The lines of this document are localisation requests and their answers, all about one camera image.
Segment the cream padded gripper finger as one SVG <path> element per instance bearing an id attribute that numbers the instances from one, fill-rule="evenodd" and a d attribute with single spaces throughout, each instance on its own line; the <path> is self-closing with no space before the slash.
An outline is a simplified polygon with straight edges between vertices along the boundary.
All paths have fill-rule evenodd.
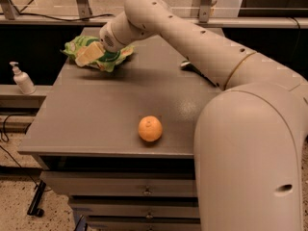
<path id="1" fill-rule="evenodd" d="M 75 63 L 79 66 L 88 65 L 100 57 L 102 57 L 105 53 L 105 50 L 102 44 L 98 41 L 94 41 L 88 46 L 83 46 L 78 52 L 77 57 L 75 59 Z"/>

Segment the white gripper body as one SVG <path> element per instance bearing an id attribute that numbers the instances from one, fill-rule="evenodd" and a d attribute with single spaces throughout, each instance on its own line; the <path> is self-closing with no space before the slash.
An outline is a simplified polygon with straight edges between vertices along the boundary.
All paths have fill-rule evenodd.
<path id="1" fill-rule="evenodd" d="M 104 48 L 109 52 L 117 52 L 125 47 L 123 40 L 124 27 L 121 22 L 107 22 L 99 31 Z"/>

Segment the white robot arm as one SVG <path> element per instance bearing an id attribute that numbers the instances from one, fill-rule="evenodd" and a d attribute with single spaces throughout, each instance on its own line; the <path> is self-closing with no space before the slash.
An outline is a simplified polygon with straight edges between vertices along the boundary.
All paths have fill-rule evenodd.
<path id="1" fill-rule="evenodd" d="M 202 231 L 303 231 L 307 82 L 286 66 L 174 15 L 162 0 L 125 0 L 79 66 L 157 34 L 216 84 L 201 112 L 194 165 Z"/>

